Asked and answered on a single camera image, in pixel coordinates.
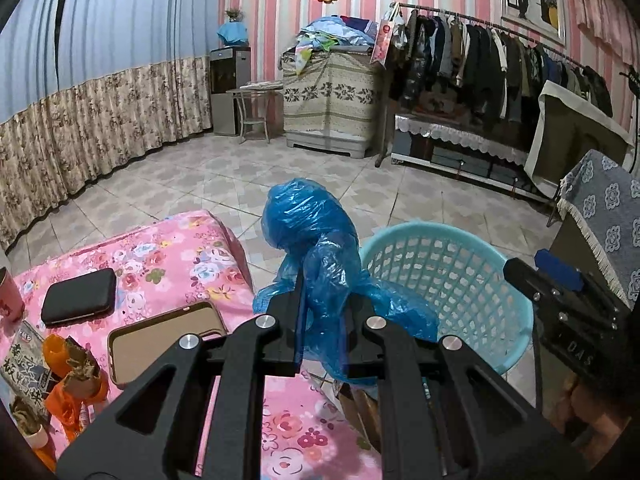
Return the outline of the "blue plastic bag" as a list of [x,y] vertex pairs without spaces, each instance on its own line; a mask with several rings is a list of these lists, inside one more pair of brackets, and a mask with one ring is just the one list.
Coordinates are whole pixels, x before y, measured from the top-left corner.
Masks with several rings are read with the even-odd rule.
[[293,290],[303,275],[304,358],[320,362],[334,379],[349,381],[343,310],[352,292],[369,298],[377,315],[409,335],[437,340],[438,317],[424,298],[363,270],[356,228],[338,199],[321,184],[296,178],[270,188],[262,235],[270,246],[283,250],[285,258],[273,283],[256,292],[253,311],[265,313],[271,298]]

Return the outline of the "blue floral cloth cover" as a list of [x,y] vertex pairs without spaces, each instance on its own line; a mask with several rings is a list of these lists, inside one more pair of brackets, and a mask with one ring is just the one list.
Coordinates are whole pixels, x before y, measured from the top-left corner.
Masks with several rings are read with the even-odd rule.
[[561,180],[559,211],[585,237],[608,287],[628,307],[639,298],[640,183],[591,150]]

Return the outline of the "brown phone case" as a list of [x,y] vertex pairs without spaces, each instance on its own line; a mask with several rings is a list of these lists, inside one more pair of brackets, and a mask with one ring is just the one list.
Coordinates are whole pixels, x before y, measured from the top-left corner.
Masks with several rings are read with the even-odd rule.
[[227,327],[208,301],[167,311],[115,328],[107,337],[112,383],[122,390],[186,334],[224,336]]

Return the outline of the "light blue laundry basket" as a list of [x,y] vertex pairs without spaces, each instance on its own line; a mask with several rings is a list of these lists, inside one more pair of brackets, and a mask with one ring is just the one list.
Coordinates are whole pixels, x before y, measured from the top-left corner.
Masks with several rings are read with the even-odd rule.
[[410,221],[378,231],[360,248],[372,278],[405,286],[438,315],[439,336],[456,335],[503,375],[518,364],[534,308],[503,276],[506,257],[443,223]]

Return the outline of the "orange plastic wrapper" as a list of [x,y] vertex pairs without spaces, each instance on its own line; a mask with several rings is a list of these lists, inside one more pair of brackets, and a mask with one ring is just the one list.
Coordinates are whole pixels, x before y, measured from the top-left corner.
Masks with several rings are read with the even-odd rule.
[[42,353],[58,380],[44,399],[51,416],[49,448],[56,463],[111,400],[106,335],[82,330],[76,339],[73,334],[52,333],[44,340]]

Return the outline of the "low tv stand lace cover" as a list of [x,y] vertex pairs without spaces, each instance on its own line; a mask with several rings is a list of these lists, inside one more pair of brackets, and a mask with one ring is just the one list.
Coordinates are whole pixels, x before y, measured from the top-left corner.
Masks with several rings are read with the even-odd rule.
[[524,167],[527,154],[490,140],[481,134],[428,116],[398,113],[394,116],[394,138],[390,160],[434,171],[456,180],[534,203],[547,203]]

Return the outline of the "cream trimmed dark cloth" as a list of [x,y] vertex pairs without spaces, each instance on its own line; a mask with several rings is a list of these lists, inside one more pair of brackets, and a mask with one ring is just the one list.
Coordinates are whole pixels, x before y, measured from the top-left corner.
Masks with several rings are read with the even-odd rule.
[[561,180],[590,150],[631,168],[632,134],[590,102],[548,80],[538,96],[538,107],[524,171],[544,197],[555,196]]

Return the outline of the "black zip case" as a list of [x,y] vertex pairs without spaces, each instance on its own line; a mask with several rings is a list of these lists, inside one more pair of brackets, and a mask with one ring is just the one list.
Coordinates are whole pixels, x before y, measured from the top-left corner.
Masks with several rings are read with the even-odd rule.
[[116,274],[105,268],[51,285],[44,297],[41,321],[47,328],[79,323],[111,314]]

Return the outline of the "small white cup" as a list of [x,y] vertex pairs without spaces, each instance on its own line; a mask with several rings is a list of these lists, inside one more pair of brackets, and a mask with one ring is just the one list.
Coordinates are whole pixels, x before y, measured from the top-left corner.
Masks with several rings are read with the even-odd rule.
[[32,408],[16,396],[10,403],[10,414],[20,433],[33,450],[41,450],[49,443],[49,435]]

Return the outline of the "pink floral tablecloth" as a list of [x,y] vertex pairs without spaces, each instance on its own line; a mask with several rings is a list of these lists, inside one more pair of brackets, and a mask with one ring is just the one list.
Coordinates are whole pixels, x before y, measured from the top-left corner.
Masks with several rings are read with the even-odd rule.
[[[108,367],[107,337],[117,327],[201,301],[211,302],[226,330],[252,318],[253,284],[241,243],[205,210],[185,212],[75,249],[18,274],[26,318],[40,334],[50,286],[110,268],[115,310],[106,318],[58,329]],[[269,377],[262,401],[262,478],[378,479],[381,456],[318,389],[307,372]]]

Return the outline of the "pink mug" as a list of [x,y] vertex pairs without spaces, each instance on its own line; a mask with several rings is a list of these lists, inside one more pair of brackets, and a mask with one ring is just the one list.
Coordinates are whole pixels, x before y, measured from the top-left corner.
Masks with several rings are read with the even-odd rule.
[[2,318],[16,322],[22,317],[25,303],[13,276],[6,266],[0,269],[0,311]]

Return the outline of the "clothes rack with garments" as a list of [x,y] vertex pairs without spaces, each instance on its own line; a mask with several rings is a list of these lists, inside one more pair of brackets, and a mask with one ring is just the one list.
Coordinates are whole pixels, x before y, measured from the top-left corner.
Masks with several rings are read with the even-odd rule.
[[548,80],[613,117],[611,93],[590,66],[524,36],[460,13],[393,2],[383,22],[390,43],[390,101],[528,155],[538,96]]

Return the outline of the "cloth covered cabinet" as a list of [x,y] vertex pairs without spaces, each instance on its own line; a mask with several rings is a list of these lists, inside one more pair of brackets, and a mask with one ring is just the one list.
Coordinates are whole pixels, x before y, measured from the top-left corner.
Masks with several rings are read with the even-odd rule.
[[378,135],[382,68],[367,53],[340,49],[312,52],[300,72],[289,50],[280,67],[286,144],[366,156]]

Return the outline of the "small metal stool table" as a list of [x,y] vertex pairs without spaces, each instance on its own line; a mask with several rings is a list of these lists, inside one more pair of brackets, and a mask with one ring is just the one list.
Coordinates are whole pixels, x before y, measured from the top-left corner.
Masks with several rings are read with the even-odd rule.
[[281,81],[256,81],[227,91],[239,113],[238,143],[247,141],[247,136],[258,128],[270,143],[269,109],[271,99],[283,91]]

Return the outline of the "pile of folded clothes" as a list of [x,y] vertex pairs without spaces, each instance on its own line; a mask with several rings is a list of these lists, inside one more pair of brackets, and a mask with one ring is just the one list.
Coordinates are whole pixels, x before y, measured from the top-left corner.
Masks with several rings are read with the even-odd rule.
[[303,73],[314,52],[369,52],[377,32],[375,22],[352,16],[331,15],[312,21],[295,38],[296,75]]

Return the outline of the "water dispenser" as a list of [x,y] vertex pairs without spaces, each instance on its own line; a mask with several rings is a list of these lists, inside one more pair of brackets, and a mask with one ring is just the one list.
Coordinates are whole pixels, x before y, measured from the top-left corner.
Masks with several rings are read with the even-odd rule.
[[250,47],[224,47],[209,52],[209,101],[213,132],[240,134],[240,112],[232,91],[250,82]]

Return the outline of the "blue and floral curtain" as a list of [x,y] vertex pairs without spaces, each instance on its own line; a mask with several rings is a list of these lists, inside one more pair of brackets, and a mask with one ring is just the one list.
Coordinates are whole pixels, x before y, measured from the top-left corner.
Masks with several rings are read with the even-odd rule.
[[219,0],[20,0],[1,32],[1,243],[207,130]]

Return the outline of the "blue covered water bottle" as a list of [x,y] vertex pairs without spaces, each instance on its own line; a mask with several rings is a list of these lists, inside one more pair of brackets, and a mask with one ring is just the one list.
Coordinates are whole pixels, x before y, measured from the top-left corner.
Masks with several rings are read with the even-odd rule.
[[248,31],[243,23],[243,11],[240,8],[226,10],[227,21],[217,29],[217,36],[224,47],[247,47]]

